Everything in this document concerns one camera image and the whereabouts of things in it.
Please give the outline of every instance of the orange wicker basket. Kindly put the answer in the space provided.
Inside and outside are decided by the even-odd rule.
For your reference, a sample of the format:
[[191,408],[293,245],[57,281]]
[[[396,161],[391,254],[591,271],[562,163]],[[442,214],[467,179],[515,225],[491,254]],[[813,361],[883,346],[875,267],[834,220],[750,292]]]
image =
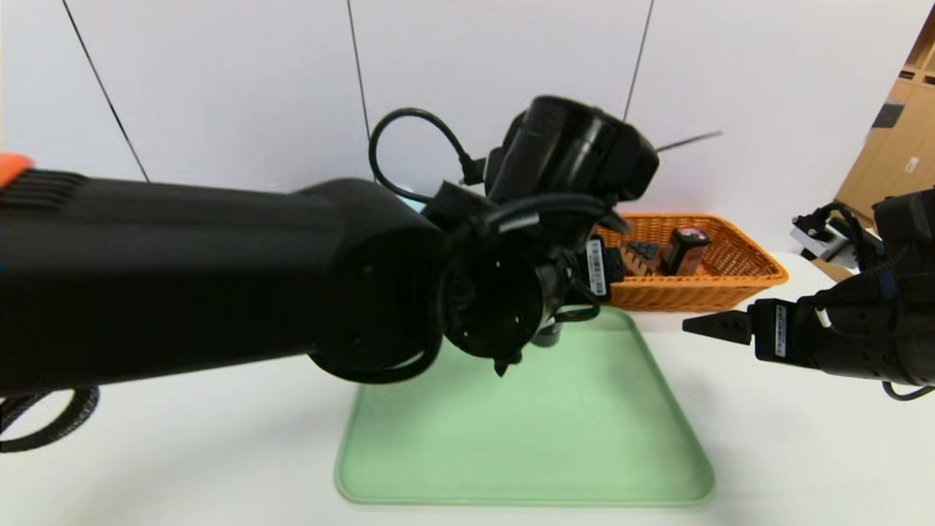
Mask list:
[[707,312],[732,309],[757,292],[785,283],[789,274],[728,221],[704,213],[625,213],[627,235],[599,228],[608,247],[626,241],[666,246],[672,229],[696,226],[712,239],[693,276],[627,277],[613,284],[610,304],[629,311]]

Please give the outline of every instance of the white wall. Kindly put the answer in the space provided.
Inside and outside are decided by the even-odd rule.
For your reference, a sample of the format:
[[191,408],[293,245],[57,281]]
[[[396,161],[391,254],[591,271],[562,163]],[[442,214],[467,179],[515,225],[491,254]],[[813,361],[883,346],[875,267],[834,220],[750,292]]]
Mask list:
[[713,212],[773,250],[830,201],[932,0],[655,0],[628,119],[662,154],[630,210]]
[[61,0],[4,0],[2,53],[0,149],[40,168],[142,181]]
[[370,177],[345,0],[68,0],[150,179]]
[[[622,114],[649,0],[352,0],[371,129],[415,106],[474,157],[499,145],[542,94]],[[391,180],[431,195],[461,169],[430,124],[396,121],[380,141]]]

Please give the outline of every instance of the barcode label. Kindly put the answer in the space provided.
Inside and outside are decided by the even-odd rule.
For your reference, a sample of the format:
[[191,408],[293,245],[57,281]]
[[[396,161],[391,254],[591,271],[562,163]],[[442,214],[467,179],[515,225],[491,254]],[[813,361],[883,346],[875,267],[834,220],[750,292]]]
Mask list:
[[607,282],[604,280],[604,251],[600,240],[587,243],[587,273],[591,278],[591,292],[598,296],[607,294]]
[[785,358],[785,307],[776,305],[776,356]]

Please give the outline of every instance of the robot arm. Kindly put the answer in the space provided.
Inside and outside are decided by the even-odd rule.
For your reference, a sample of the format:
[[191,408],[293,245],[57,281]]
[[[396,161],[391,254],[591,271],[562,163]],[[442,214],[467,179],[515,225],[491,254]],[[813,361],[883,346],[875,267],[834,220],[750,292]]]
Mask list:
[[[404,110],[376,126],[371,166],[390,189],[376,139],[400,116],[440,123]],[[483,162],[440,128],[466,179],[484,166],[487,197],[444,184],[421,214],[361,180],[276,195],[7,166],[0,432],[52,390],[79,396],[52,436],[0,449],[64,436],[105,383],[294,354],[354,382],[394,382],[429,367],[442,336],[502,375],[540,331],[596,315],[623,271],[591,233],[624,229],[612,207],[645,191],[652,146],[549,96]]]
[[[743,344],[755,336],[758,359],[880,380],[897,400],[935,390],[935,190],[877,203],[874,218],[884,249],[855,240],[861,273],[795,303],[758,300],[683,328]],[[899,395],[893,383],[922,388]]]

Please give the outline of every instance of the green tray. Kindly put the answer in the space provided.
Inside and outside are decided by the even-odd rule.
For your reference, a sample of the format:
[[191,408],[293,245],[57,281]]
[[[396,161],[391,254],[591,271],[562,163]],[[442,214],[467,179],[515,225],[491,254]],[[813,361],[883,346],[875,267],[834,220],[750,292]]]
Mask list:
[[633,320],[602,309],[498,378],[450,343],[360,388],[335,473],[362,504],[697,504],[714,472]]

